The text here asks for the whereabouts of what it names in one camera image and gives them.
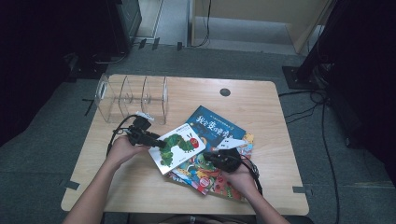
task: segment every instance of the person's left hand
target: person's left hand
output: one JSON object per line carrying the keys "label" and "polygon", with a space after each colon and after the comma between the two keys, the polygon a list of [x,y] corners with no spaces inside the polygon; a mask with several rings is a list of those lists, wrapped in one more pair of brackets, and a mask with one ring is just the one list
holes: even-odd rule
{"label": "person's left hand", "polygon": [[113,147],[110,149],[106,162],[110,162],[117,169],[131,159],[134,155],[142,151],[148,151],[150,147],[132,146],[126,135],[122,135],[114,141]]}

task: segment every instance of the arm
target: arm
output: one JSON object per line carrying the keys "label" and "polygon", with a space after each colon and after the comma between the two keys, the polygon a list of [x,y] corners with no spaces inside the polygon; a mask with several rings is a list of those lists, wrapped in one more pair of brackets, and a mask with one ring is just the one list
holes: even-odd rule
{"label": "arm", "polygon": [[124,162],[135,154],[148,149],[149,147],[132,146],[126,136],[119,137],[91,184],[81,194],[67,215],[64,223],[100,223],[114,174]]}
{"label": "arm", "polygon": [[228,181],[245,196],[256,214],[262,218],[264,223],[289,223],[264,199],[264,197],[262,197],[262,195],[260,195],[247,167],[241,165],[236,171],[230,174],[223,172],[223,174]]}

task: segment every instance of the carpeted floor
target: carpeted floor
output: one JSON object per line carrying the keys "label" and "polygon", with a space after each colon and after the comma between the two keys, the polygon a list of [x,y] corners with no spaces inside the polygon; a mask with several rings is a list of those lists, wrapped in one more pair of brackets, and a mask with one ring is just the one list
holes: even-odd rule
{"label": "carpeted floor", "polygon": [[[106,73],[267,80],[278,93],[289,92],[282,65],[299,66],[304,57],[219,49],[183,49],[150,45],[133,48]],[[90,127],[95,106],[85,116],[97,80],[63,83],[29,128],[0,148],[0,223],[60,223],[62,179],[70,178]],[[314,105],[309,93],[282,96],[284,115]],[[287,121],[299,116],[291,116]],[[331,105],[324,107],[324,134],[339,192],[339,223],[396,223],[396,189],[383,165],[364,148],[347,148]],[[322,106],[312,116],[288,124],[297,164],[307,191],[308,216],[334,223],[336,198],[322,140]],[[106,223],[123,223],[126,214],[108,214]]]}

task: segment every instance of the wooden tabletop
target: wooden tabletop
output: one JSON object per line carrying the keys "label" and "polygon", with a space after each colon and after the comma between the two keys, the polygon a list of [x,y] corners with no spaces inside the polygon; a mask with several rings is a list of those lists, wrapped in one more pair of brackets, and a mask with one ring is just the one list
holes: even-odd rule
{"label": "wooden tabletop", "polygon": [[[139,79],[143,76],[128,78]],[[110,76],[121,82],[125,75]],[[162,80],[163,77],[150,77]],[[302,187],[288,129],[276,92],[269,81],[212,78],[168,77],[168,111],[166,124],[153,124],[148,130],[165,134],[184,121],[199,105],[253,133],[251,159],[260,171],[263,196],[282,215],[306,215],[309,211]],[[222,96],[219,91],[231,94]],[[90,184],[106,157],[107,144],[118,123],[107,123],[96,111],[71,180],[80,184],[67,189],[62,209],[69,211]],[[140,153],[125,162],[114,176],[105,211],[169,214],[252,215],[251,206],[215,195],[202,195],[162,176],[148,153]]]}

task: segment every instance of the white book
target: white book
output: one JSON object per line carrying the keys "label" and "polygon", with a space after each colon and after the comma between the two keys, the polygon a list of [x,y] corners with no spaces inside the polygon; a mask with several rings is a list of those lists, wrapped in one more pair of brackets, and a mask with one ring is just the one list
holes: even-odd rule
{"label": "white book", "polygon": [[152,147],[148,152],[163,175],[205,149],[204,142],[188,123],[158,139],[165,141],[166,147]]}

